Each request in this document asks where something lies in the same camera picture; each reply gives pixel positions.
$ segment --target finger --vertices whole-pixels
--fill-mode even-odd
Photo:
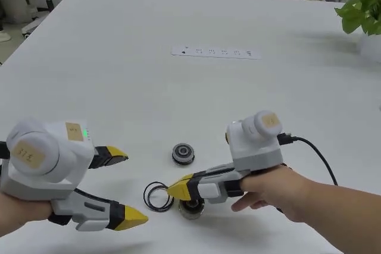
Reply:
[[[232,205],[232,211],[241,211],[259,200],[261,199],[258,193],[247,193]]]
[[[259,202],[256,202],[255,204],[251,205],[250,208],[251,209],[260,209],[260,208],[263,208],[265,206],[268,206],[268,203],[265,202],[264,200],[260,200]]]
[[[261,175],[250,175],[241,180],[241,190],[243,192],[260,192],[263,178]]]
[[[50,202],[22,202],[27,213],[28,221],[40,221],[48,219],[52,214]]]
[[[263,185],[269,178],[269,173],[284,166],[278,165],[273,168],[269,168],[261,174],[249,175],[241,180],[241,190],[244,192],[261,193],[263,191]]]

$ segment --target metal part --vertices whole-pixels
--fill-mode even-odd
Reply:
[[[204,212],[205,200],[179,200],[179,211],[186,219],[197,219]]]
[[[173,147],[172,158],[179,165],[189,165],[195,159],[195,151],[191,145],[180,143]]]

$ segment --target white table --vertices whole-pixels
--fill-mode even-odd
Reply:
[[[230,161],[230,121],[261,109],[321,149],[341,185],[381,193],[381,65],[355,51],[334,4],[297,0],[64,0],[0,68],[0,135],[32,115],[87,118],[97,145],[127,151],[124,164],[89,171],[81,189],[140,209],[147,224],[115,233],[32,223],[0,239],[4,254],[338,253],[273,208],[207,205],[187,221],[145,208],[144,187]],[[254,48],[261,60],[174,57],[173,45]],[[179,168],[172,147],[195,162]],[[301,143],[286,162],[330,183]]]

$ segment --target yellow tip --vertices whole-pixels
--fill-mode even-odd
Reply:
[[[177,183],[173,184],[167,189],[168,195],[174,197],[175,199],[180,199],[180,200],[191,200],[191,195],[189,194],[188,187],[186,183],[190,179],[181,179]]]
[[[115,228],[115,231],[126,230],[148,221],[148,217],[142,214],[135,208],[125,205],[124,206],[124,221]]]
[[[123,156],[128,157],[126,153],[122,152],[121,150],[113,147],[113,146],[107,146],[107,150],[110,152],[111,156]]]

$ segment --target label sticker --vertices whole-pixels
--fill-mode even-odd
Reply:
[[[83,141],[81,125],[66,122],[67,137],[71,141]]]
[[[262,122],[266,126],[266,128],[272,128],[280,124],[278,116],[276,116],[275,113],[263,115]]]
[[[38,151],[25,141],[19,141],[12,150],[11,155],[23,161],[32,169],[38,169],[45,160],[44,153]]]

